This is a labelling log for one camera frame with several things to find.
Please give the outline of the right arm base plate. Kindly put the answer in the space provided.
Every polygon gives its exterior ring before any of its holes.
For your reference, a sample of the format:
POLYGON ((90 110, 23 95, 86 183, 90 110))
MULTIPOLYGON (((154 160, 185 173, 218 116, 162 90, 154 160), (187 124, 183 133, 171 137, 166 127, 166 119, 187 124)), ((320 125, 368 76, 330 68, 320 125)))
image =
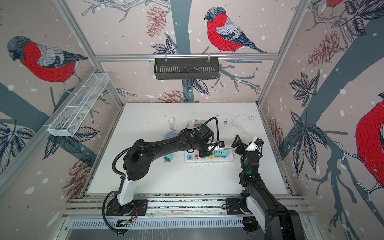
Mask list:
POLYGON ((225 200, 225 210, 228 215, 249 215, 246 203, 240 198, 228 198, 225 200))

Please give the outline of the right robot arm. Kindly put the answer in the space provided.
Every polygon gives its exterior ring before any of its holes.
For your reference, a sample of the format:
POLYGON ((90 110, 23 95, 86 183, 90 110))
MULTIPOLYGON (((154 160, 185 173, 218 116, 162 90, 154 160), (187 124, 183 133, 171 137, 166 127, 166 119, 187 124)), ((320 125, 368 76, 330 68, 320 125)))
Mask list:
POLYGON ((232 148, 240 156, 240 205, 250 212, 263 230, 265 240, 304 240, 305 232, 299 214, 282 205, 267 189, 259 173, 264 141, 256 137, 249 144, 235 136, 232 148))

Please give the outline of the brown plug adapter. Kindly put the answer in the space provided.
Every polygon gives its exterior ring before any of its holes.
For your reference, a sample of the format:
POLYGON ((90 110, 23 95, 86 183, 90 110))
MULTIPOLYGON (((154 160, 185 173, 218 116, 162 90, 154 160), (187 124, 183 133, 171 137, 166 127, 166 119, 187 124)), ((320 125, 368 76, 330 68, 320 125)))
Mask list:
POLYGON ((194 127, 197 128, 201 125, 201 121, 200 120, 195 120, 194 121, 194 127))

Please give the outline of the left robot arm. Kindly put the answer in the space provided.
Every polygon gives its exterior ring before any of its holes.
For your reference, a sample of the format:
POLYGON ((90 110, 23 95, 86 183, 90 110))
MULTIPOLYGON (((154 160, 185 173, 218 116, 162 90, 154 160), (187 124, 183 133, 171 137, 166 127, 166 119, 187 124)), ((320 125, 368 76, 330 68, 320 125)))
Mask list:
POLYGON ((139 139, 114 158, 112 170, 120 175, 117 191, 107 194, 102 205, 102 216, 122 216, 132 211, 137 181, 147 175, 151 163, 161 157, 176 152, 198 151, 200 157, 208 157, 219 145, 219 121, 208 119, 203 125, 193 129, 183 129, 176 137, 157 142, 139 139))

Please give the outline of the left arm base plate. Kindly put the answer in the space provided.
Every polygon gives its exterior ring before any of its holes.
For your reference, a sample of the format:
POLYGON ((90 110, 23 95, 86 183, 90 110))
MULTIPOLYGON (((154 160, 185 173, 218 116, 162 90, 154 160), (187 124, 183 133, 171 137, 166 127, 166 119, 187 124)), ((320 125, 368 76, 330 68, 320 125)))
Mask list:
POLYGON ((112 199, 106 206, 106 216, 145 216, 148 200, 133 200, 126 205, 120 205, 117 199, 112 199))

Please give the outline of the teal plug adapter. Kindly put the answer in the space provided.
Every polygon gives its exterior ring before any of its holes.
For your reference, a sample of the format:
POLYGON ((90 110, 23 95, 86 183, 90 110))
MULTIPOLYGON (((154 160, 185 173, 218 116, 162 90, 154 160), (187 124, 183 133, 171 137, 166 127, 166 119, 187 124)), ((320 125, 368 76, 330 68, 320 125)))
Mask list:
POLYGON ((229 150, 221 150, 221 158, 228 158, 230 155, 229 150))
POLYGON ((170 163, 173 158, 174 158, 173 154, 169 154, 169 155, 164 156, 164 160, 166 163, 170 163))
POLYGON ((214 158, 220 158, 221 154, 222 154, 221 150, 214 150, 214 152, 213 152, 214 158))

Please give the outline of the long white power strip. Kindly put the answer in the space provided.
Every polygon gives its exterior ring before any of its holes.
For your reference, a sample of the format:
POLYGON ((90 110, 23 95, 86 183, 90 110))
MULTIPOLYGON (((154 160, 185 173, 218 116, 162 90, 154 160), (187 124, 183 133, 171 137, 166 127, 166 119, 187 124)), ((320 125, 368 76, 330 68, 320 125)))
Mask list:
POLYGON ((234 159, 234 153, 231 149, 218 149, 218 150, 229 150, 230 151, 230 155, 228 158, 214 158, 214 160, 207 160, 207 158, 200 158, 199 157, 199 152, 198 151, 194 151, 192 153, 189 153, 187 151, 184 151, 184 159, 185 159, 185 163, 189 164, 189 163, 194 163, 194 164, 197 164, 197 163, 230 163, 230 162, 233 162, 235 159, 234 159))

